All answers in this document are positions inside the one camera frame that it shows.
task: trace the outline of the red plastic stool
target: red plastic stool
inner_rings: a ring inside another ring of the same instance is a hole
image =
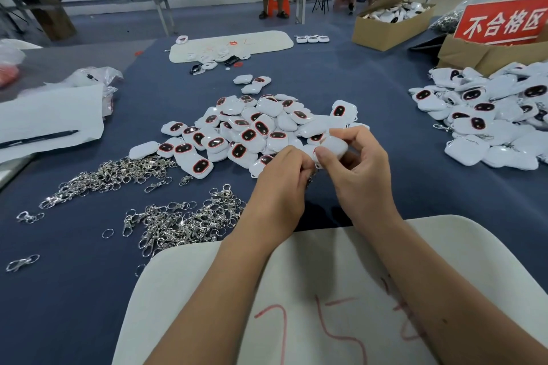
[[[278,10],[278,3],[276,0],[276,3],[274,3],[275,0],[269,0],[269,8],[268,8],[268,15],[273,16],[274,10]],[[283,0],[282,5],[283,11],[289,15],[289,0]]]

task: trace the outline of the floor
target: floor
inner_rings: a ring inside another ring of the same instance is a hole
[[[462,0],[432,0],[436,3],[436,14],[442,15],[454,8]],[[333,12],[330,10],[325,15],[322,11],[316,10],[312,13],[314,0],[306,6],[306,23],[332,23],[340,26],[353,26],[354,17],[349,16],[347,9]],[[214,29],[219,20],[229,23],[230,29],[235,34],[249,31],[249,23],[260,24],[264,29],[279,27],[285,24],[294,23],[294,11],[290,19],[267,18],[259,21],[258,15],[262,10],[260,3],[244,3],[239,5],[221,5],[174,9],[173,16],[179,34],[193,36],[199,33],[202,36],[204,30]],[[143,39],[154,39],[164,36],[162,25],[156,10],[136,11],[124,13],[107,13],[104,15],[80,15],[73,16],[72,22],[78,34],[65,41],[49,42],[38,33],[27,32],[24,39],[28,42],[42,46],[73,46],[79,44],[135,41]]]

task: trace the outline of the white board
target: white board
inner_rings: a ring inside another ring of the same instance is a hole
[[[409,223],[496,306],[548,346],[548,295],[497,238],[461,216]],[[175,247],[150,261],[129,300],[113,365],[146,360],[219,245]],[[352,227],[297,232],[265,267],[237,363],[437,364],[401,303],[387,271]]]
[[[196,57],[202,54],[217,55],[217,50],[227,47],[231,55],[256,54],[287,50],[293,47],[293,40],[288,34],[279,30],[268,30],[252,34],[217,36],[215,38],[189,39],[182,45],[174,44],[169,52],[169,60],[174,63],[193,62],[188,60],[189,53],[195,53]]]

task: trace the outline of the hand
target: hand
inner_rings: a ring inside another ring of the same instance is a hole
[[[265,166],[236,226],[236,237],[271,252],[291,236],[305,209],[305,188],[316,170],[305,152],[287,146]]]
[[[349,150],[339,161],[329,149],[316,148],[318,161],[329,173],[342,209],[354,226],[367,234],[372,225],[397,215],[388,154],[366,127],[333,128],[329,133],[360,153]]]

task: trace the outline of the person's right hand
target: person's right hand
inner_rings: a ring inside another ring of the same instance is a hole
[[[345,140],[360,155],[347,151],[339,161],[325,147],[316,148],[316,156],[327,170],[342,209],[354,226],[366,234],[370,226],[398,216],[392,187],[388,154],[364,126],[333,128],[332,136]]]

